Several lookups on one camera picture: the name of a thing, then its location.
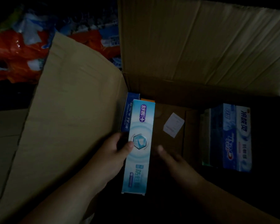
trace right hand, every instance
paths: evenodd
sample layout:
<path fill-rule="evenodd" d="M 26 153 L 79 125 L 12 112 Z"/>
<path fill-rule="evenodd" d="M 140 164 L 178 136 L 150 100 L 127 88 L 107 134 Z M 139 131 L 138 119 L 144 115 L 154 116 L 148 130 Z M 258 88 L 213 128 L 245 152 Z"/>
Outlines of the right hand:
<path fill-rule="evenodd" d="M 182 157 L 181 155 L 175 155 L 174 158 L 168 154 L 159 145 L 157 148 L 158 154 L 166 163 L 171 176 L 180 184 L 183 188 L 197 187 L 204 178 L 198 174 Z"/>

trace left hand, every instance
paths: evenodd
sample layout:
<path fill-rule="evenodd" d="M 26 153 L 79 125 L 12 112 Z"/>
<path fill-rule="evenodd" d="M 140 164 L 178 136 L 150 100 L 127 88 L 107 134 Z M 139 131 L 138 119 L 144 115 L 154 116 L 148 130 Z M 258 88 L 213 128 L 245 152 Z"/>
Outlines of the left hand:
<path fill-rule="evenodd" d="M 116 133 L 105 140 L 103 145 L 87 164 L 88 168 L 93 170 L 98 192 L 100 192 L 106 184 L 119 173 L 124 160 L 134 147 L 133 142 L 128 142 L 118 151 L 117 142 L 121 136 L 122 133 Z"/>

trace blue packaging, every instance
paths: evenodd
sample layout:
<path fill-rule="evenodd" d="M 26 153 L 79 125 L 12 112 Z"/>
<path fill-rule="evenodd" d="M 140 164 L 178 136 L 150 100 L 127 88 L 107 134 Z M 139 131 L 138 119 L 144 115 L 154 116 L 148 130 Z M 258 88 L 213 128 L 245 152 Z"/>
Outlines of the blue packaging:
<path fill-rule="evenodd" d="M 146 193 L 155 103 L 134 100 L 129 141 L 134 142 L 124 168 L 122 193 Z"/>
<path fill-rule="evenodd" d="M 222 104 L 210 110 L 210 165 L 250 172 L 250 108 Z"/>
<path fill-rule="evenodd" d="M 131 112 L 132 112 L 132 104 L 133 100 L 139 100 L 140 94 L 139 93 L 127 93 L 127 98 L 125 100 L 124 111 L 121 120 L 120 132 L 129 132 L 130 131 L 130 124 L 131 124 Z"/>

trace white sticker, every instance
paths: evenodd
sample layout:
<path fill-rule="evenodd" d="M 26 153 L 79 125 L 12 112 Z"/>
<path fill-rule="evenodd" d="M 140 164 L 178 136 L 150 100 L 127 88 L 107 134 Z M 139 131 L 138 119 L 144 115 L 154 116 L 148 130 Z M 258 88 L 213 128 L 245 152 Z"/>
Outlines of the white sticker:
<path fill-rule="evenodd" d="M 167 122 L 164 125 L 163 131 L 175 138 L 180 128 L 184 124 L 184 120 L 177 114 L 172 113 Z"/>

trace toothpaste packaging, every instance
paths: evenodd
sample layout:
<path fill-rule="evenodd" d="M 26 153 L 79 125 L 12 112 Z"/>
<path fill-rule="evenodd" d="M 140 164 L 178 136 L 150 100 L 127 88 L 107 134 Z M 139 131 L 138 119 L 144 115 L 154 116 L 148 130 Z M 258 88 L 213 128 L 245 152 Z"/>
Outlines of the toothpaste packaging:
<path fill-rule="evenodd" d="M 222 104 L 201 116 L 202 164 L 243 172 L 252 168 L 250 108 Z"/>
<path fill-rule="evenodd" d="M 132 113 L 132 105 L 133 100 L 139 100 L 140 94 L 139 93 L 127 93 L 127 98 L 125 100 L 124 111 L 121 120 L 120 132 L 129 132 L 130 124 L 131 124 L 131 113 Z"/>
<path fill-rule="evenodd" d="M 126 159 L 122 193 L 146 193 L 154 113 L 154 102 L 133 100 L 129 141 L 134 148 Z"/>

